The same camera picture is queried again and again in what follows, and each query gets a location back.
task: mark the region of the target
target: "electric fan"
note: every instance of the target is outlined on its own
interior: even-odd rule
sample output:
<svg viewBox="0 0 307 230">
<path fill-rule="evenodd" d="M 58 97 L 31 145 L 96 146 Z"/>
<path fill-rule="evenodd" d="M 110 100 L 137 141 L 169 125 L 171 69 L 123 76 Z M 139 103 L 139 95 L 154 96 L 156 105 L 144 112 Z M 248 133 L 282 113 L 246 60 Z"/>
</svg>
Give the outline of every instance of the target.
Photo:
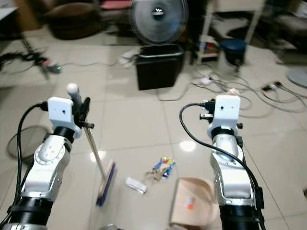
<svg viewBox="0 0 307 230">
<path fill-rule="evenodd" d="M 133 0 L 131 24 L 143 42 L 170 44 L 186 26 L 188 13 L 185 0 Z"/>
<path fill-rule="evenodd" d="M 131 26 L 143 46 L 136 60 L 140 90 L 171 87 L 181 72 L 184 51 L 171 44 L 188 21 L 186 0 L 133 0 Z"/>
</svg>

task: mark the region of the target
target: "white tiled floor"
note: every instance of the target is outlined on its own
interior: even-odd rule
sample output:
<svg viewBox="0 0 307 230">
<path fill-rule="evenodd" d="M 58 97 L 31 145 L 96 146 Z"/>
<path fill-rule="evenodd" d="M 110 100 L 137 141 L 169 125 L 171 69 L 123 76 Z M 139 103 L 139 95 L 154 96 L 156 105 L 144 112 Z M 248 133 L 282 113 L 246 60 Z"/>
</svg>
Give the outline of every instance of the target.
<svg viewBox="0 0 307 230">
<path fill-rule="evenodd" d="M 61 64 L 112 64 L 121 53 L 131 49 L 130 46 L 102 46 L 100 34 L 76 41 L 60 41 L 51 37 L 45 29 L 30 40 L 36 47 L 46 49 L 47 57 Z M 13 42 L 4 52 L 20 47 L 18 42 Z M 79 84 L 82 95 L 92 98 L 88 120 L 95 123 L 93 135 L 103 164 L 106 166 L 113 159 L 117 170 L 105 205 L 103 208 L 96 207 L 101 176 L 92 161 L 85 135 L 76 140 L 49 218 L 49 229 L 97 230 L 114 223 L 125 230 L 165 230 L 168 229 L 176 179 L 212 179 L 210 150 L 191 141 L 180 125 L 178 113 L 184 105 L 211 99 L 215 97 L 214 93 L 190 86 L 183 99 L 160 102 L 155 90 L 138 90 L 134 67 L 124 69 L 119 64 L 112 67 L 101 64 L 86 67 L 67 65 L 63 66 L 60 75 L 50 75 L 49 80 L 44 79 L 36 68 L 11 75 L 27 66 L 28 63 L 14 62 L 0 73 L 0 219 L 12 202 L 16 180 L 16 162 L 8 157 L 7 142 L 15 134 L 18 121 L 28 106 L 50 96 L 68 97 L 65 86 L 69 82 Z M 193 68 L 185 65 L 173 88 L 159 90 L 160 97 L 179 97 L 193 76 L 199 77 Z M 205 72 L 208 67 L 197 69 Z M 279 80 L 306 95 L 305 89 L 286 80 L 287 71 L 288 67 L 275 64 L 275 55 L 271 51 L 249 47 L 247 65 L 241 69 L 240 77 L 253 88 Z M 240 79 L 226 80 L 244 83 Z M 242 111 L 242 115 L 261 115 L 270 110 L 253 93 L 243 95 L 253 101 L 253 108 Z M 287 98 L 289 95 L 281 93 L 280 97 Z M 287 109 L 300 107 L 298 102 L 285 105 Z M 186 111 L 185 123 L 197 138 L 210 142 L 207 122 L 198 119 L 199 113 L 197 108 Z M 245 126 L 240 133 L 245 142 L 247 163 L 263 187 L 263 213 L 268 230 L 306 229 L 307 201 L 302 191 L 307 187 L 306 117 L 306 113 L 290 114 L 274 110 L 265 119 L 242 117 L 239 120 Z M 47 114 L 40 111 L 32 112 L 24 126 L 34 124 L 51 128 Z M 145 172 L 161 156 L 173 157 L 177 162 L 169 179 L 149 183 L 145 195 L 125 186 L 128 176 L 143 180 Z M 207 229 L 221 229 L 219 218 Z"/>
</svg>

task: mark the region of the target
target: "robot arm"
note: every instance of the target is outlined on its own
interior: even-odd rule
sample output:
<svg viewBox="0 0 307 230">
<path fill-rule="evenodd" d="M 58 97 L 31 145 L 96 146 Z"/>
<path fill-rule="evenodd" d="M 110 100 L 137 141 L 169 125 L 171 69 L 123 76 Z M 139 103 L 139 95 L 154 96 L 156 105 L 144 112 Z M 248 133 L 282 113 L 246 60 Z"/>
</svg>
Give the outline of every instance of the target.
<svg viewBox="0 0 307 230">
<path fill-rule="evenodd" d="M 48 100 L 48 114 L 54 132 L 36 149 L 34 164 L 17 204 L 10 207 L 11 219 L 4 230 L 47 229 L 46 224 L 62 183 L 62 175 L 70 161 L 72 143 L 81 136 L 82 127 L 94 127 L 86 122 L 90 99 L 86 98 L 82 103 L 80 98 L 76 102 L 77 95 L 74 93 L 72 100 L 58 97 Z"/>
<path fill-rule="evenodd" d="M 208 111 L 200 119 L 208 120 L 208 136 L 213 144 L 197 140 L 185 127 L 182 112 L 189 106 L 198 105 Z M 237 124 L 240 98 L 220 95 L 201 104 L 186 105 L 180 112 L 180 121 L 185 131 L 198 143 L 212 148 L 210 163 L 214 170 L 215 194 L 220 206 L 223 230 L 264 230 L 262 188 L 245 164 L 243 141 L 238 136 Z"/>
</svg>

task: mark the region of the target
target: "snack wrapper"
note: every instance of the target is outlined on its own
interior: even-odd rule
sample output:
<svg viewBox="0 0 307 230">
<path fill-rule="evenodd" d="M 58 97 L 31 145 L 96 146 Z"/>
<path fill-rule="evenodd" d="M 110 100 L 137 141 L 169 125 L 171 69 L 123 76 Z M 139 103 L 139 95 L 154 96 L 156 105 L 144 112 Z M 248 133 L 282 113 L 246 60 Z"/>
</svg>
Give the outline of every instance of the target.
<svg viewBox="0 0 307 230">
<path fill-rule="evenodd" d="M 172 172 L 172 169 L 176 162 L 170 157 L 161 157 L 160 161 L 153 167 L 153 171 L 158 171 L 161 167 L 165 168 L 167 165 L 167 170 L 163 173 L 162 177 L 167 179 Z"/>
</svg>

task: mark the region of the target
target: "wire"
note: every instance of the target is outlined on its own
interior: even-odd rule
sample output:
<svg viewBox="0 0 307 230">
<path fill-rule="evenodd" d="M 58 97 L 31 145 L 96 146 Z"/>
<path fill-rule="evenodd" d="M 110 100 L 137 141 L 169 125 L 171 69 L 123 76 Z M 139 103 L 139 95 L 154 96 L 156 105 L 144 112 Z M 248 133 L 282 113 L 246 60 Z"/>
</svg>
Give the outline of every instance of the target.
<svg viewBox="0 0 307 230">
<path fill-rule="evenodd" d="M 253 174 L 253 172 L 249 169 L 249 167 L 248 167 L 243 161 L 241 161 L 238 157 L 234 156 L 233 154 L 231 154 L 231 153 L 229 153 L 229 152 L 227 152 L 227 151 L 225 151 L 225 150 L 223 150 L 223 149 L 221 149 L 221 148 L 218 148 L 218 147 L 216 147 L 216 146 L 213 146 L 213 145 L 210 145 L 210 144 L 208 144 L 208 143 L 205 143 L 205 142 L 202 142 L 202 141 L 198 140 L 196 137 L 194 137 L 194 136 L 189 132 L 188 128 L 185 126 L 185 124 L 184 124 L 184 122 L 183 122 L 183 120 L 182 120 L 182 113 L 183 113 L 183 111 L 184 111 L 185 109 L 187 109 L 187 108 L 189 108 L 189 107 L 191 107 L 191 106 L 200 106 L 200 107 L 204 107 L 203 104 L 200 104 L 200 103 L 191 103 L 191 104 L 185 105 L 185 106 L 180 110 L 180 113 L 179 113 L 179 120 L 180 120 L 180 123 L 181 123 L 183 129 L 185 130 L 185 132 L 186 132 L 194 141 L 196 141 L 197 143 L 199 143 L 199 144 L 201 144 L 201 145 L 203 145 L 203 146 L 205 146 L 205 147 L 211 148 L 211 149 L 213 149 L 213 150 L 216 150 L 216 151 L 218 151 L 218 152 L 216 152 L 217 154 L 221 154 L 221 153 L 222 153 L 222 154 L 224 154 L 224 155 L 230 157 L 231 159 L 235 160 L 236 162 L 238 162 L 238 163 L 246 170 L 246 172 L 247 172 L 247 174 L 248 174 L 248 176 L 249 176 L 249 178 L 250 178 L 250 180 L 251 180 L 252 187 L 254 188 L 254 190 L 258 189 L 258 188 L 259 188 L 259 185 L 258 185 L 258 182 L 257 182 L 257 179 L 256 179 L 255 175 Z M 260 218 L 263 218 L 261 208 L 259 208 L 259 207 L 257 207 L 257 206 L 256 206 L 256 208 L 257 208 L 259 217 L 260 217 Z M 261 227 L 262 230 L 266 230 L 263 221 L 260 221 L 259 224 L 260 224 L 260 227 Z"/>
<path fill-rule="evenodd" d="M 252 180 L 252 183 L 254 184 L 254 187 L 258 187 L 258 182 L 256 180 L 256 177 L 254 176 L 254 174 L 252 173 L 252 171 L 247 167 L 246 164 L 243 163 L 243 161 L 241 161 L 238 157 L 234 156 L 233 154 L 221 149 L 221 148 L 218 148 L 216 146 L 213 146 L 211 144 L 208 144 L 208 143 L 205 143 L 205 142 L 202 142 L 200 140 L 198 140 L 196 137 L 194 137 L 188 130 L 188 128 L 186 127 L 186 125 L 184 124 L 183 120 L 182 120 L 182 113 L 185 109 L 191 107 L 191 106 L 199 106 L 199 107 L 203 107 L 203 104 L 200 104 L 200 103 L 191 103 L 191 104 L 187 104 L 185 105 L 179 112 L 179 120 L 180 120 L 180 123 L 183 127 L 183 129 L 185 130 L 185 132 L 194 140 L 196 141 L 197 143 L 203 145 L 203 146 L 206 146 L 208 148 L 211 148 L 213 150 L 216 150 L 216 151 L 219 151 L 221 152 L 222 154 L 232 158 L 233 160 L 237 161 L 246 171 L 247 173 L 249 174 L 251 180 Z"/>
<path fill-rule="evenodd" d="M 64 63 L 61 65 L 61 67 L 63 66 L 80 66 L 80 67 L 86 67 L 86 66 L 93 66 L 93 65 L 103 65 L 103 66 L 114 66 L 116 65 L 118 62 L 114 62 L 112 64 L 108 64 L 108 63 L 103 63 L 103 62 L 94 62 L 94 63 L 90 63 L 90 64 L 80 64 L 80 63 L 75 63 L 75 62 L 68 62 L 68 63 Z"/>
<path fill-rule="evenodd" d="M 299 94 L 296 94 L 295 92 L 293 92 L 292 90 L 287 89 L 287 88 L 284 87 L 284 86 L 281 86 L 281 89 L 284 90 L 284 91 L 286 91 L 286 92 L 288 92 L 288 93 L 290 93 L 290 94 L 292 94 L 292 95 L 294 95 L 294 97 L 297 98 L 297 99 L 302 103 L 302 105 L 304 106 L 304 108 L 307 108 L 307 105 L 305 104 L 305 102 L 304 102 L 304 101 L 302 100 L 302 98 L 301 98 L 301 97 L 303 97 L 303 98 L 306 98 L 306 97 L 304 97 L 304 96 L 302 96 L 302 95 L 299 95 Z"/>
<path fill-rule="evenodd" d="M 281 88 L 282 88 L 283 90 L 286 90 L 286 91 L 291 92 L 292 94 L 296 94 L 296 95 L 298 95 L 298 96 L 300 96 L 300 97 L 307 98 L 307 96 L 304 96 L 304 95 L 298 94 L 298 93 L 296 93 L 296 92 L 294 92 L 294 91 L 292 91 L 292 90 L 288 89 L 288 88 L 287 88 L 287 87 L 285 87 L 284 85 L 282 85 L 282 86 L 281 86 Z"/>
<path fill-rule="evenodd" d="M 23 127 L 23 123 L 24 120 L 26 118 L 26 116 L 35 108 L 39 108 L 41 107 L 41 104 L 34 104 L 31 107 L 29 107 L 25 113 L 23 114 L 22 118 L 19 121 L 18 124 L 18 129 L 17 129 L 17 162 L 18 162 L 18 166 L 17 166 L 17 181 L 16 181 L 16 189 L 15 189 L 15 197 L 14 197 L 14 201 L 13 201 L 13 206 L 17 204 L 18 199 L 20 197 L 20 193 L 21 193 L 21 189 L 25 183 L 25 180 L 34 164 L 34 158 L 32 159 L 31 163 L 28 165 L 27 170 L 24 174 L 23 177 L 23 181 L 21 182 L 21 171 L 22 171 L 22 147 L 21 147 L 21 131 L 22 131 L 22 127 Z M 3 219 L 3 221 L 0 223 L 0 229 L 9 221 L 9 219 L 11 218 L 12 213 L 9 212 L 7 214 L 7 216 Z"/>
<path fill-rule="evenodd" d="M 274 91 L 274 92 L 276 94 L 276 99 L 278 99 L 279 98 L 278 97 L 278 93 L 276 91 Z M 239 115 L 239 116 L 240 117 L 244 117 L 244 118 L 252 118 L 252 119 L 253 118 L 254 119 L 266 118 L 266 117 L 272 115 L 272 113 L 274 112 L 274 109 L 275 109 L 274 107 L 270 107 L 269 111 L 264 113 L 264 114 L 262 114 L 262 115 Z"/>
<path fill-rule="evenodd" d="M 209 91 L 211 91 L 213 93 L 222 93 L 222 92 L 224 92 L 224 91 L 215 91 L 215 90 L 209 89 L 208 87 L 205 87 L 202 84 L 191 83 L 191 85 L 194 85 L 194 86 L 199 87 L 199 88 L 207 89 L 207 90 L 209 90 Z"/>
<path fill-rule="evenodd" d="M 264 99 L 257 93 L 257 91 L 254 90 L 253 88 L 251 88 L 251 87 L 249 87 L 249 86 L 247 86 L 247 85 L 241 84 L 241 83 L 239 83 L 239 82 L 233 82 L 233 83 L 238 84 L 238 85 L 243 85 L 243 86 L 247 87 L 249 90 L 251 90 L 252 92 L 254 92 L 254 93 L 260 98 L 260 100 L 262 100 L 264 103 L 266 103 L 266 104 L 268 104 L 268 105 L 270 105 L 270 106 L 272 106 L 272 107 L 274 107 L 274 108 L 276 108 L 276 109 L 282 110 L 282 111 L 284 111 L 284 112 L 289 112 L 289 113 L 302 113 L 302 112 L 304 112 L 304 111 L 307 110 L 307 108 L 296 109 L 296 110 L 295 110 L 295 109 L 286 109 L 286 108 L 278 107 L 278 106 L 276 106 L 276 105 L 274 105 L 274 104 L 272 104 L 272 103 L 269 103 L 269 102 L 267 102 L 266 100 L 264 100 Z"/>
<path fill-rule="evenodd" d="M 242 95 L 240 95 L 240 98 L 244 98 L 245 100 L 249 102 L 248 106 L 246 106 L 245 108 L 240 108 L 240 110 L 246 111 L 246 110 L 250 110 L 253 107 L 253 102 L 249 98 L 242 96 Z"/>
<path fill-rule="evenodd" d="M 186 87 L 185 87 L 185 89 L 182 91 L 181 95 L 180 95 L 178 98 L 176 98 L 176 99 L 167 99 L 167 100 L 161 99 L 161 97 L 160 97 L 160 95 L 159 95 L 159 89 L 158 89 L 158 88 L 155 89 L 155 94 L 156 94 L 158 100 L 161 101 L 161 102 L 174 102 L 174 101 L 179 101 L 179 100 L 181 100 L 181 99 L 184 97 L 184 95 L 185 95 L 186 92 L 188 91 L 189 85 L 190 85 L 190 84 L 187 84 L 187 85 L 186 85 Z"/>
<path fill-rule="evenodd" d="M 8 223 L 9 219 L 11 218 L 11 216 L 12 216 L 12 213 L 9 212 L 9 213 L 6 215 L 6 217 L 3 219 L 3 221 L 1 221 L 1 223 L 0 223 L 0 229 L 2 229 L 3 226 L 4 226 L 5 224 Z"/>
<path fill-rule="evenodd" d="M 21 170 L 22 170 L 22 148 L 21 148 L 21 130 L 23 127 L 24 120 L 26 116 L 35 108 L 40 107 L 40 103 L 32 105 L 29 107 L 25 113 L 23 114 L 22 118 L 20 119 L 18 129 L 17 129 L 17 161 L 18 161 L 18 167 L 17 167 L 17 182 L 16 182 L 16 189 L 15 189 L 15 197 L 14 197 L 14 202 L 13 204 L 15 205 L 18 201 L 19 194 L 21 191 Z"/>
<path fill-rule="evenodd" d="M 277 101 L 277 100 L 275 100 L 275 99 L 269 97 L 268 95 L 266 95 L 266 94 L 265 94 L 265 91 L 261 91 L 261 93 L 262 93 L 262 95 L 263 95 L 264 97 L 266 97 L 267 99 L 269 99 L 269 100 L 271 100 L 271 101 L 273 101 L 273 102 L 281 103 L 281 104 L 288 104 L 288 103 L 292 103 L 292 102 L 297 101 L 297 98 L 296 98 L 296 97 L 293 97 L 293 98 L 290 98 L 290 99 L 287 99 L 287 100 L 278 100 L 278 101 Z"/>
</svg>

